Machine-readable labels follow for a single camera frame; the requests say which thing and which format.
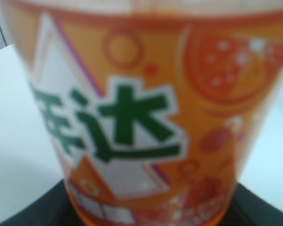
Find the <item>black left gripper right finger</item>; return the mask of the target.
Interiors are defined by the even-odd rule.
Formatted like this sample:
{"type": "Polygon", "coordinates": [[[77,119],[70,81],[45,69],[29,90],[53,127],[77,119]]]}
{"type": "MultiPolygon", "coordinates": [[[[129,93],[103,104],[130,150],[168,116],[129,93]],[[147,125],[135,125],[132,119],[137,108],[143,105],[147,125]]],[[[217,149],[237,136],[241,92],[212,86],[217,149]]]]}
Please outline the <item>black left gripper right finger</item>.
{"type": "Polygon", "coordinates": [[[238,184],[226,213],[227,226],[283,226],[283,212],[238,184]]]}

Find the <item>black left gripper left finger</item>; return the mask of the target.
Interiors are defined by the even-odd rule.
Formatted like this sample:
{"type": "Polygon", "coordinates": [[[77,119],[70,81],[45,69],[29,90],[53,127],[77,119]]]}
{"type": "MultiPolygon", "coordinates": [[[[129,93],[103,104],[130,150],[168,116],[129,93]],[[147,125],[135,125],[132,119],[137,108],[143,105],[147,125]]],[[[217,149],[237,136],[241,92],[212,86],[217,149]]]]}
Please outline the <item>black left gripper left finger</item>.
{"type": "Polygon", "coordinates": [[[75,210],[64,181],[53,186],[19,213],[0,222],[0,226],[74,226],[75,210]]]}

